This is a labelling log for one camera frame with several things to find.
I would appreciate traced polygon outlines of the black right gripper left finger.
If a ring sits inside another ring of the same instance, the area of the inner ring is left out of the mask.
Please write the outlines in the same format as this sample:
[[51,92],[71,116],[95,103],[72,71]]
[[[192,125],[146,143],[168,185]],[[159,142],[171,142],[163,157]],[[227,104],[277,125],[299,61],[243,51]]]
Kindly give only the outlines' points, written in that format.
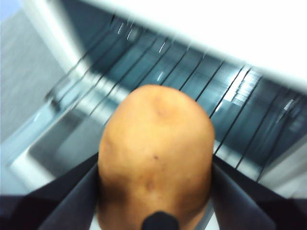
[[98,193],[98,155],[26,195],[0,197],[2,230],[88,230]]

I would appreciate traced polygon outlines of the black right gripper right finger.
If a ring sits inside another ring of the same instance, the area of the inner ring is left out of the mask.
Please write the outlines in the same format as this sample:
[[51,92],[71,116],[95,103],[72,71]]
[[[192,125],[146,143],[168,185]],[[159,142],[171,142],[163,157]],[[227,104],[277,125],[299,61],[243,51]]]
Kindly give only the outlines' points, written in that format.
[[211,199],[222,230],[305,230],[307,201],[284,198],[213,158]]

